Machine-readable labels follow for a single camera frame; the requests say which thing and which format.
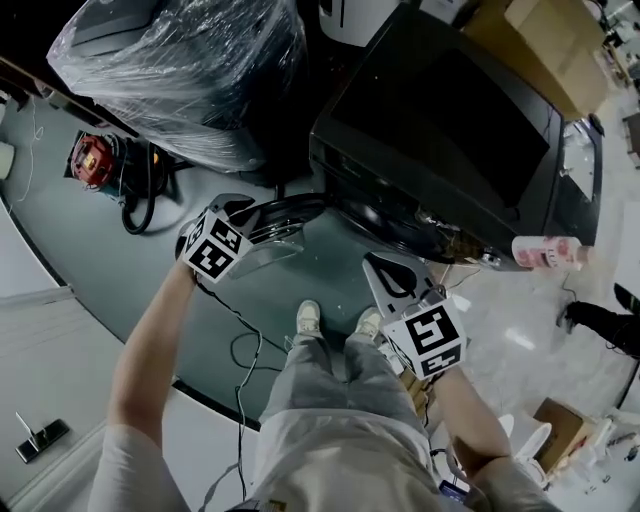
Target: person's black pants leg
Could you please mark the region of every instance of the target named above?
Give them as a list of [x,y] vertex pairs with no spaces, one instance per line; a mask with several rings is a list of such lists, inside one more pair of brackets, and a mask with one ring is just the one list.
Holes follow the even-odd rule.
[[640,318],[635,315],[619,315],[587,302],[574,302],[567,307],[567,318],[588,327],[627,354],[640,355]]

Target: green floor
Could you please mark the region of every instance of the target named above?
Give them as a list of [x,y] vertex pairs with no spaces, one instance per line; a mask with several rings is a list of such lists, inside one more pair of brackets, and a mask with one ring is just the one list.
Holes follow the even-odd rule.
[[[0,140],[16,147],[16,159],[2,192],[12,203],[26,189],[33,135],[30,104],[19,113],[15,104],[0,126]],[[176,174],[177,201],[161,198],[148,234],[131,236],[120,223],[110,199],[83,191],[63,178],[74,136],[89,129],[70,115],[38,102],[42,139],[34,146],[35,166],[29,194],[14,213],[51,266],[73,286],[82,303],[119,338],[126,339],[173,263],[176,233],[219,193],[238,192],[268,201],[272,190],[203,168]],[[306,181],[287,187],[287,194],[308,191]],[[293,335],[295,313],[306,298],[320,302],[328,329],[350,332],[357,316],[373,302],[361,269],[362,256],[379,246],[346,229],[327,212],[305,228],[303,254],[262,268],[238,280],[223,280],[216,291],[233,308],[282,344]],[[177,374],[190,386],[235,409],[234,387],[246,370],[235,366],[229,343],[245,329],[213,299],[197,292],[180,350]],[[237,357],[249,364],[254,338],[236,344]],[[265,346],[260,364],[281,367],[284,354]],[[257,371],[243,392],[248,416],[257,418],[268,398],[273,371]]]

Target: gray pants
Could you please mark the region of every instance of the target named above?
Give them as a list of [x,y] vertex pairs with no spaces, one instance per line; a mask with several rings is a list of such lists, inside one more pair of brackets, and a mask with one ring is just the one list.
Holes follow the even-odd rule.
[[409,393],[371,338],[349,336],[344,357],[347,381],[341,382],[331,370],[325,340],[298,334],[260,422],[290,409],[356,409],[424,432]]

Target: shoe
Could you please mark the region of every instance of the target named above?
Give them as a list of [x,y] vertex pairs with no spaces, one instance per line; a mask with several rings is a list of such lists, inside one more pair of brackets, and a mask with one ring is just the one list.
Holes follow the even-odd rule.
[[571,304],[573,304],[573,301],[567,303],[556,318],[556,326],[566,331],[567,334],[571,334],[576,326],[576,323],[567,316],[567,309]]
[[380,322],[382,321],[382,315],[378,308],[367,308],[360,315],[358,319],[358,324],[356,325],[356,330],[353,334],[362,334],[363,336],[367,336],[371,338],[371,340],[375,340],[380,333]]
[[314,300],[305,300],[298,308],[296,332],[305,336],[320,336],[320,305]]

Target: person's left arm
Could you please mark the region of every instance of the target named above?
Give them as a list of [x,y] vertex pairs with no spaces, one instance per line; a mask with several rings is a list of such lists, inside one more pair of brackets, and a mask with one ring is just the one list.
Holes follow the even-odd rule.
[[113,377],[107,424],[133,427],[160,449],[162,414],[194,286],[193,271],[178,260],[129,336]]

